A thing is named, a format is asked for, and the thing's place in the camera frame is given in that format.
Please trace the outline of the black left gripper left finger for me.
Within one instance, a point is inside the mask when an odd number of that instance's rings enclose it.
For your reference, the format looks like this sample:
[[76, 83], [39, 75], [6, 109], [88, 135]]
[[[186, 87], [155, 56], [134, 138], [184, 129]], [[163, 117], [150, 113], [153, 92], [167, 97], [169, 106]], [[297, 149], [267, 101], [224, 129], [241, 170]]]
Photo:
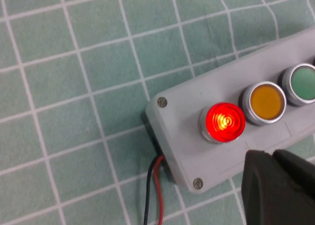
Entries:
[[241, 194], [249, 225], [313, 225], [315, 201], [264, 151], [245, 156]]

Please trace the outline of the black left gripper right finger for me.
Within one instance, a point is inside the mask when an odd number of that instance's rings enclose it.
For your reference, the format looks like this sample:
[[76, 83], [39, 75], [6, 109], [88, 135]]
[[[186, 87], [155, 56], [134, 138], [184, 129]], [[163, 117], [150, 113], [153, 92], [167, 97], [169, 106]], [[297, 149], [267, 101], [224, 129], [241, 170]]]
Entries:
[[304, 192], [315, 200], [315, 165], [287, 151], [276, 150], [273, 158]]

